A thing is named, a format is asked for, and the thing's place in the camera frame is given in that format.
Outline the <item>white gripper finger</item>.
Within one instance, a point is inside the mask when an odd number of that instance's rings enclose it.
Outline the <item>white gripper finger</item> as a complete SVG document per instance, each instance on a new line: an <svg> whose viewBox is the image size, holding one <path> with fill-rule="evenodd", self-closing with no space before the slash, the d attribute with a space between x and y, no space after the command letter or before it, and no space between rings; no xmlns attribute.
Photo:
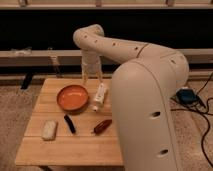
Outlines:
<svg viewBox="0 0 213 171"><path fill-rule="evenodd" d="M88 73L84 69L82 69L82 80L83 80L83 84L86 85L88 80Z"/></svg>
<svg viewBox="0 0 213 171"><path fill-rule="evenodd" d="M100 81L100 83L103 82L103 73L102 73L102 69L99 69L99 70L97 71L97 78L98 78L98 80Z"/></svg>

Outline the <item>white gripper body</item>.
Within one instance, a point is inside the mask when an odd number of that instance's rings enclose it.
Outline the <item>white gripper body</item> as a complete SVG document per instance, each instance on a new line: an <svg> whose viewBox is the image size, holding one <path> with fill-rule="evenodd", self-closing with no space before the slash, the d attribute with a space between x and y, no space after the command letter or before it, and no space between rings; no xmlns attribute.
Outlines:
<svg viewBox="0 0 213 171"><path fill-rule="evenodd" d="M101 70L100 56L93 51L82 51L82 68L86 72L99 72Z"/></svg>

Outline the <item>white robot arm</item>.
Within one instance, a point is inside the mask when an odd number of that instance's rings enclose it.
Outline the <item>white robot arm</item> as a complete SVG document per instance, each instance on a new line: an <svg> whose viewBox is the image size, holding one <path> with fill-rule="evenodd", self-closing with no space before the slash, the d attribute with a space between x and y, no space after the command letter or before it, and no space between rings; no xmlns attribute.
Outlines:
<svg viewBox="0 0 213 171"><path fill-rule="evenodd" d="M73 41L89 61L96 54L120 64L110 102L125 171L182 171L170 98L187 82L189 65L178 50L104 36L98 24Z"/></svg>

